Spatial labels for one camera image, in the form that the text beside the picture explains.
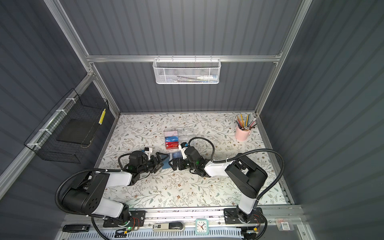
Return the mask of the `blue leather card holder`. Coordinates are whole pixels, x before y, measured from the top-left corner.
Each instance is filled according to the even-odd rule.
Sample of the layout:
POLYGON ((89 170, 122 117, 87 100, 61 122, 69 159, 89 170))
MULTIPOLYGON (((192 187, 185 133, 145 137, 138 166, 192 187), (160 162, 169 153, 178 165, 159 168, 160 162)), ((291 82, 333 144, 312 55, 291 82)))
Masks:
POLYGON ((172 164, 173 164, 173 159, 177 159, 177 158, 181 158, 181 157, 182 157, 181 151, 169 153, 169 157, 166 158, 165 161, 163 162, 164 165, 162 166, 162 169, 163 170, 171 169, 172 168, 172 164))

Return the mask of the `clear acrylic organizer box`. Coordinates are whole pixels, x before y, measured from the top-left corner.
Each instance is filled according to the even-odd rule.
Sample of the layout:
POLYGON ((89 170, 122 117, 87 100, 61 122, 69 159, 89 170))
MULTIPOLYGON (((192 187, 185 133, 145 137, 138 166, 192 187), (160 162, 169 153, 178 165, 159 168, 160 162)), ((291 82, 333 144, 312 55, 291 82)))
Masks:
POLYGON ((178 143, 179 144, 181 144, 183 142, 188 142, 189 139, 191 139, 192 137, 195 137, 197 134, 197 129, 187 128, 187 127, 165 129, 164 131, 178 131, 178 138, 179 138, 178 143))

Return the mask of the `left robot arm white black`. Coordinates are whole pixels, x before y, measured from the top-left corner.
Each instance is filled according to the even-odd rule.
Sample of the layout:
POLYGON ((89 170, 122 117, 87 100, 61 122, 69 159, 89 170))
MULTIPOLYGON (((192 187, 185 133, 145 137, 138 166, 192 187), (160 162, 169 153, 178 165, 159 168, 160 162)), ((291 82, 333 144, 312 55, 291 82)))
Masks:
POLYGON ((158 172, 170 155, 152 149, 134 151, 118 157, 119 169, 90 169, 72 174, 55 193, 58 208, 68 214, 127 219, 129 207, 104 197, 110 187, 132 186, 141 175, 158 172))

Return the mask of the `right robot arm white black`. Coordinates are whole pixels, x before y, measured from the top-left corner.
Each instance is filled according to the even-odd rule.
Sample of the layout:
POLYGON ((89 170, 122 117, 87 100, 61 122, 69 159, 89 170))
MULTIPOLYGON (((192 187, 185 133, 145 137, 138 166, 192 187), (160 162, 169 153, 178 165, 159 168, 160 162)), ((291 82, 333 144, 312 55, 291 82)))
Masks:
POLYGON ((241 200, 237 206, 239 215, 249 216, 262 196, 260 190, 268 174, 248 156, 265 151, 266 149, 256 149, 230 159, 213 160, 203 158, 196 148, 189 146, 182 149, 180 158, 171 159, 169 165, 174 171, 188 169, 200 177, 230 178, 241 192, 241 200))

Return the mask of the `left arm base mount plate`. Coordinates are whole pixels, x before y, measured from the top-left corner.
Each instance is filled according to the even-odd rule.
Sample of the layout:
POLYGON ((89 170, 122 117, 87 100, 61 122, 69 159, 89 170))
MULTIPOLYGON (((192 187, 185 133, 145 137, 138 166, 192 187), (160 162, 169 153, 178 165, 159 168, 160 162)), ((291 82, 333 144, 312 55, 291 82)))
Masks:
POLYGON ((128 211, 122 213, 118 218, 107 217, 104 220, 104 228, 126 228, 142 227, 146 217, 146 211, 128 211))

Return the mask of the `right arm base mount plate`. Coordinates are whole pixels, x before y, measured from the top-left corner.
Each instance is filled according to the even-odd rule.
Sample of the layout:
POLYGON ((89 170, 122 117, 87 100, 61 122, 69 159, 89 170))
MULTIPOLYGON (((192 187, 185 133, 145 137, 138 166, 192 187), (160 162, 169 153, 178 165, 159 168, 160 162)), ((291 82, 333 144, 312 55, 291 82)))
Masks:
POLYGON ((225 208, 224 218, 227 225, 230 224, 253 224, 260 225, 266 222, 261 208, 257 207, 250 214, 245 214, 239 208, 225 208))

